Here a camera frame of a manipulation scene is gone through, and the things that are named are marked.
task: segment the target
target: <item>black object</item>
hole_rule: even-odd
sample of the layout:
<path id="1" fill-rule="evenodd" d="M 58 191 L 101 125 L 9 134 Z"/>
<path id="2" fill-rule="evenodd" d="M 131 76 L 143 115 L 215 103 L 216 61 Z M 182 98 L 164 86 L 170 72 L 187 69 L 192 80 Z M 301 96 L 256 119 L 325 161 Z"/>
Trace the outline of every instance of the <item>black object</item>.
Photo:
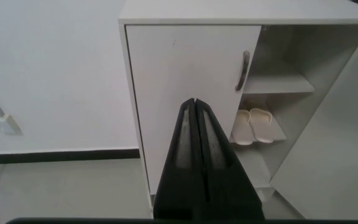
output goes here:
<path id="1" fill-rule="evenodd" d="M 20 154 L 0 154 L 0 164 L 138 158 L 140 158 L 139 149 L 108 149 L 73 152 L 32 152 Z"/>
<path id="2" fill-rule="evenodd" d="M 211 107 L 201 100 L 180 107 L 154 218 L 264 220 L 255 189 Z"/>

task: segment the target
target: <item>white wall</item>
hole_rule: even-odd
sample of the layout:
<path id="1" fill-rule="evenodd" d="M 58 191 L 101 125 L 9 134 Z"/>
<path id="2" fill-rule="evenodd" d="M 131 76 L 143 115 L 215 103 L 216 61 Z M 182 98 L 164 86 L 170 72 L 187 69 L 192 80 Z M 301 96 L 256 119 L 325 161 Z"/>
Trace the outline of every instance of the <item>white wall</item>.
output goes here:
<path id="1" fill-rule="evenodd" d="M 117 28 L 123 0 L 0 1 L 0 154 L 136 148 Z"/>

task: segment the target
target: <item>cabinet door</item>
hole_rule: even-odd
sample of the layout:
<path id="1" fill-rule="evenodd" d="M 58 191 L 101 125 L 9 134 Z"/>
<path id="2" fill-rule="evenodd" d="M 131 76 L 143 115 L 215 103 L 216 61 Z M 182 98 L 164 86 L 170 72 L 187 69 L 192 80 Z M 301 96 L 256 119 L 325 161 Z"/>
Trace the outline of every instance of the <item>cabinet door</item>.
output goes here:
<path id="1" fill-rule="evenodd" d="M 242 88 L 243 53 L 260 26 L 126 26 L 150 193 L 155 194 L 180 105 L 209 104 L 229 137 Z"/>
<path id="2" fill-rule="evenodd" d="M 271 184 L 305 218 L 358 219 L 358 48 Z"/>

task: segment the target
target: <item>gray floor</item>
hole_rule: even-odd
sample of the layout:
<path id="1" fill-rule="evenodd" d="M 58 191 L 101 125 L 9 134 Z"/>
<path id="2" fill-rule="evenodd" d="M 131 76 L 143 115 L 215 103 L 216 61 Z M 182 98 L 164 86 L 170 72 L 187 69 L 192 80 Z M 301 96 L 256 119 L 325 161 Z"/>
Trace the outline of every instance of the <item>gray floor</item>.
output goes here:
<path id="1" fill-rule="evenodd" d="M 0 165 L 0 223 L 17 217 L 150 218 L 139 159 Z M 301 218 L 275 194 L 266 218 Z"/>

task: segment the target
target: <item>white cabinet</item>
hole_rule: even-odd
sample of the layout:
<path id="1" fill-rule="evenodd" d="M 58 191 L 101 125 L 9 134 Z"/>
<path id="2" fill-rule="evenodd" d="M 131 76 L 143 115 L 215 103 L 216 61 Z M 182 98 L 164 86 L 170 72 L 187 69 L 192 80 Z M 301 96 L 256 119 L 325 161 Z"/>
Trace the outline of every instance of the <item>white cabinet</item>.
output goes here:
<path id="1" fill-rule="evenodd" d="M 358 4 L 128 1 L 119 22 L 148 194 L 180 105 L 199 98 L 227 137 L 238 109 L 272 113 L 273 143 L 233 143 L 262 201 L 277 190 L 306 218 L 358 218 Z"/>

